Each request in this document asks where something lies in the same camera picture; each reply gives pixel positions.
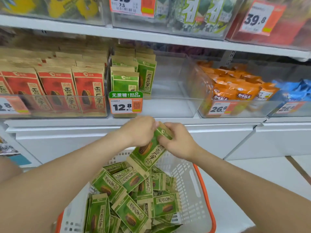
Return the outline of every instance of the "qr code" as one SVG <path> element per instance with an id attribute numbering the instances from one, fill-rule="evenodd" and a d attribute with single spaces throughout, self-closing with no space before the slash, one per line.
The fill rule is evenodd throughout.
<path id="1" fill-rule="evenodd" d="M 141 106 L 141 102 L 134 102 L 134 109 L 135 110 L 140 109 L 140 106 Z"/>

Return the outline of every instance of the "barcode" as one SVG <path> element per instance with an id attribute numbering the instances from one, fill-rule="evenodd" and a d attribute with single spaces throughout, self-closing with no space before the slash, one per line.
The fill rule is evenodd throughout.
<path id="1" fill-rule="evenodd" d="M 134 102 L 134 109 L 140 109 L 141 103 L 140 102 Z"/>
<path id="2" fill-rule="evenodd" d="M 119 7 L 116 6 L 118 11 L 125 11 L 125 12 L 132 12 L 132 13 L 136 13 L 136 9 L 133 8 L 126 8 L 126 7 Z"/>

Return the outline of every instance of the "shopping basket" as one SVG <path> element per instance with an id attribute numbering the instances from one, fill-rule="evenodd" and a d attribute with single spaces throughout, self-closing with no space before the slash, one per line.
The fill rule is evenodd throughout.
<path id="1" fill-rule="evenodd" d="M 120 152 L 107 165 L 122 162 L 132 149 Z M 183 224 L 179 233 L 215 233 L 216 221 L 208 200 L 207 191 L 199 168 L 186 160 L 176 158 L 166 151 L 156 163 L 170 176 L 176 177 L 182 211 L 173 215 L 172 223 Z M 89 193 L 96 190 L 88 183 L 58 217 L 55 233 L 83 231 L 85 207 Z"/>

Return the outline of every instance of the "price tag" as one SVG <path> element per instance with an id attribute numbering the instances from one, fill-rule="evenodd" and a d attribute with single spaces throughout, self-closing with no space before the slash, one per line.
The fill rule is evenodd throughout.
<path id="1" fill-rule="evenodd" d="M 240 31 L 269 36 L 285 9 L 286 5 L 255 0 L 245 16 Z"/>
<path id="2" fill-rule="evenodd" d="M 30 114 L 18 96 L 0 96 L 0 115 Z"/>
<path id="3" fill-rule="evenodd" d="M 154 17 L 156 0 L 109 0 L 111 12 Z"/>
<path id="4" fill-rule="evenodd" d="M 142 112 L 142 92 L 110 92 L 109 103 L 112 114 Z"/>
<path id="5" fill-rule="evenodd" d="M 288 102 L 283 105 L 276 113 L 277 114 L 286 114 L 297 111 L 301 106 L 303 106 L 304 102 Z"/>
<path id="6" fill-rule="evenodd" d="M 228 109 L 230 102 L 215 102 L 208 114 L 224 114 Z"/>

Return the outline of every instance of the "hand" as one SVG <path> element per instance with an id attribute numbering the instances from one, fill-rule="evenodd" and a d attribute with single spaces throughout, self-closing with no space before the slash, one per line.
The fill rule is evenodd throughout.
<path id="1" fill-rule="evenodd" d="M 169 140 L 164 136 L 158 136 L 159 143 L 177 158 L 192 162 L 193 156 L 201 147 L 181 123 L 164 124 L 174 133 L 174 138 Z"/>
<path id="2" fill-rule="evenodd" d="M 118 132 L 128 147 L 144 146 L 148 144 L 159 126 L 153 117 L 137 116 L 124 124 Z"/>

